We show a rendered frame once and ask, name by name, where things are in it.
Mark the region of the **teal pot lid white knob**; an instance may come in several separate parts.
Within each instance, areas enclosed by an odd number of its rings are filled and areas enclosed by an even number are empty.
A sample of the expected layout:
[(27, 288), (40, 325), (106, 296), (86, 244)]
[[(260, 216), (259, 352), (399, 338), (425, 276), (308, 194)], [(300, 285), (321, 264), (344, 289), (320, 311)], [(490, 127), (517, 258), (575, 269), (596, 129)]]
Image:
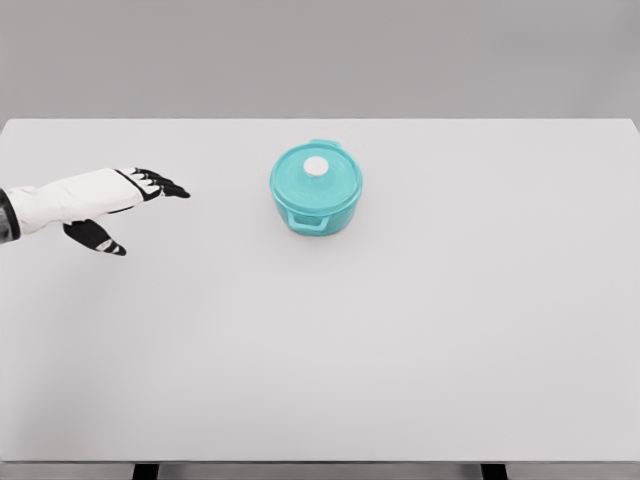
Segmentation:
[[(320, 175), (305, 170), (305, 162), (314, 157), (327, 163)], [(331, 140), (314, 139), (287, 150), (270, 174), (274, 200), (298, 215), (337, 214), (359, 201), (362, 188), (359, 165), (339, 142)]]

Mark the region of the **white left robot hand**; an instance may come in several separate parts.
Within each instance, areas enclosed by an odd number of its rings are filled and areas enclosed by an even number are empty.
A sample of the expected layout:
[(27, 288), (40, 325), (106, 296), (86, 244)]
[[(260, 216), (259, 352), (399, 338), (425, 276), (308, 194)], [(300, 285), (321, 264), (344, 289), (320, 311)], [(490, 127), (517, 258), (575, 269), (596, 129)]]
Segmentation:
[(188, 199), (182, 186), (143, 168), (105, 168), (59, 180), (41, 189), (46, 220), (62, 224), (64, 233), (82, 246), (115, 256), (126, 249), (97, 222), (104, 215), (130, 210), (159, 197)]

